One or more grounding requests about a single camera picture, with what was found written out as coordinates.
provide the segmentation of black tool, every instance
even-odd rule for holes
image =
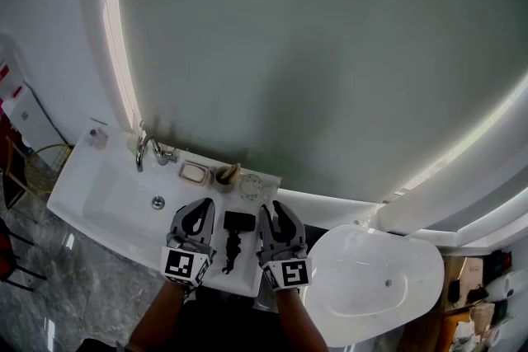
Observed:
[[[224,216],[224,229],[229,231],[227,245],[225,246],[228,262],[222,269],[225,275],[234,267],[234,261],[240,254],[240,242],[242,241],[238,236],[241,232],[252,232],[255,230],[255,216],[246,213],[236,213],[234,211],[226,211]]]

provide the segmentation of small bottle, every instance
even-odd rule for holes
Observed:
[[[96,148],[96,150],[102,150],[104,147],[106,147],[108,135],[106,135],[100,129],[92,129],[90,131],[90,139],[92,141],[92,145]]]

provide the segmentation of soap dish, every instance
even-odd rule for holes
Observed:
[[[179,176],[186,182],[194,185],[204,185],[209,174],[209,169],[201,164],[183,162]]]

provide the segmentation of white wall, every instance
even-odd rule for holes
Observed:
[[[180,147],[380,202],[528,68],[528,0],[120,0],[142,116]]]
[[[528,269],[528,237],[523,237],[505,251],[511,251],[512,270]],[[515,352],[528,339],[528,291],[508,299],[508,314],[516,316],[513,320],[514,336],[502,340],[490,352]]]
[[[118,125],[94,64],[79,0],[2,0],[0,30],[18,44],[27,81],[67,141],[77,141],[88,117]]]

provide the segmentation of soap bar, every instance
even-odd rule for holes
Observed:
[[[189,182],[194,182],[198,185],[204,183],[207,177],[207,167],[200,166],[191,162],[184,162],[181,166],[180,177]]]

